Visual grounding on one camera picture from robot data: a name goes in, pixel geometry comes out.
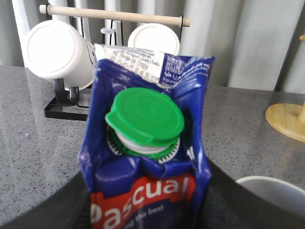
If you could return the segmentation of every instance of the wooden base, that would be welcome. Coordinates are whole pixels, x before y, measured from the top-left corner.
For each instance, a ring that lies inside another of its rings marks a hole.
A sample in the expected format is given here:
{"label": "wooden base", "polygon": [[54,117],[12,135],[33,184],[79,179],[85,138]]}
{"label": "wooden base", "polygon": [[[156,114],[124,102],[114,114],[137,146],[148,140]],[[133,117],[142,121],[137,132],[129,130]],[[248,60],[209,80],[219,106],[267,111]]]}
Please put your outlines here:
{"label": "wooden base", "polygon": [[265,117],[277,131],[305,143],[305,122],[298,118],[302,108],[296,104],[274,104],[268,107]]}

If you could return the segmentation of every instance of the granite countertop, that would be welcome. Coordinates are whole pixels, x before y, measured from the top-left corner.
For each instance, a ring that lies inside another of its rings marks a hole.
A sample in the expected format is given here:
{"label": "granite countertop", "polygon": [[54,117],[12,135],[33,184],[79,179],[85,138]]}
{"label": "granite countertop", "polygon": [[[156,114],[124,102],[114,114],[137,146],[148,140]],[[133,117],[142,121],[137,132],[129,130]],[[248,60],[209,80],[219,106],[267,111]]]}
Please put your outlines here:
{"label": "granite countertop", "polygon": [[[45,118],[50,82],[28,69],[0,66],[0,225],[41,203],[79,171],[84,121]],[[88,105],[90,91],[81,94]],[[305,144],[264,119],[275,103],[303,104],[304,94],[210,86],[204,104],[208,157],[233,179],[270,176],[305,188]],[[80,108],[66,108],[80,113]]]}

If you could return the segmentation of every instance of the red label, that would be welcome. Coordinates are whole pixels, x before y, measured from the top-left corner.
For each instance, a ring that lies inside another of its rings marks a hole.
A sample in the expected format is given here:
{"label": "red label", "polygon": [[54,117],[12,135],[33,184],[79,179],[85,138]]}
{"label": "red label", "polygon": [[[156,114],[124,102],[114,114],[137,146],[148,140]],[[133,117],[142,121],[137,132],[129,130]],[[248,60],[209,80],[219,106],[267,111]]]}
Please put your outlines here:
{"label": "red label", "polygon": [[[169,179],[142,177],[127,193],[104,198],[102,192],[91,193],[91,224],[93,229],[119,229],[143,206],[169,199],[190,203],[195,180],[189,173]],[[163,207],[153,211],[163,211]]]}

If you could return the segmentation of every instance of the mug rack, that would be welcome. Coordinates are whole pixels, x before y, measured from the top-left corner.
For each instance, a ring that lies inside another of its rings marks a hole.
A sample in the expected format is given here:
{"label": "mug rack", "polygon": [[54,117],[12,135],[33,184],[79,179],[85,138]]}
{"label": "mug rack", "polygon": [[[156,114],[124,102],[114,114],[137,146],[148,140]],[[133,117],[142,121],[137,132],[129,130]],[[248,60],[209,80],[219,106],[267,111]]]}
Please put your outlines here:
{"label": "mug rack", "polygon": [[[160,16],[160,15],[146,15],[146,14],[139,14],[139,13],[128,13],[128,12],[117,12],[117,11],[107,11],[107,10],[94,10],[94,9],[82,9],[82,8],[73,8],[73,7],[59,7],[59,6],[52,6],[50,3],[46,5],[40,5],[39,11],[42,14],[46,14],[47,20],[52,20],[52,15],[65,15],[69,16],[70,19],[74,17],[81,18],[81,31],[82,36],[84,37],[83,33],[83,17],[86,18],[97,18],[97,19],[110,19],[111,20],[111,28],[110,30],[106,28],[102,28],[102,43],[105,43],[105,35],[109,34],[109,45],[112,44],[112,35],[114,34],[115,45],[117,44],[117,34],[116,31],[113,29],[113,22],[120,21],[121,27],[121,44],[123,44],[123,21],[130,21],[130,22],[141,22],[141,23],[160,23],[164,25],[173,25],[180,27],[180,35],[179,41],[181,40],[182,34],[182,27],[189,27],[191,25],[191,19],[184,18],[182,15],[181,17],[170,17],[170,16]],[[69,100],[69,92],[66,92],[67,100]],[[74,103],[78,108],[88,109],[88,106],[79,105],[78,101]],[[57,118],[57,119],[69,119],[69,120],[80,120],[86,121],[88,115],[83,113],[76,113],[76,112],[64,112],[63,108],[66,105],[59,103],[58,99],[54,97],[49,104],[44,108],[44,115],[47,118]]]}

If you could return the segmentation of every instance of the mug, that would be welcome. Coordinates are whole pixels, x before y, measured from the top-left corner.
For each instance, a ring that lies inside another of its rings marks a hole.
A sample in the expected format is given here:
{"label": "mug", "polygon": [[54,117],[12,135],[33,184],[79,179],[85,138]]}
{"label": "mug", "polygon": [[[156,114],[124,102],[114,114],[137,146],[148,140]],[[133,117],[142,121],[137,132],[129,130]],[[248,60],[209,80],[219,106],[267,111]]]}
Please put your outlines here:
{"label": "mug", "polygon": [[60,104],[76,105],[79,90],[93,82],[93,45],[70,24],[48,20],[31,29],[23,47],[25,66],[53,83]]}
{"label": "mug", "polygon": [[305,218],[305,191],[288,182],[262,176],[243,177],[236,181],[265,201]]}

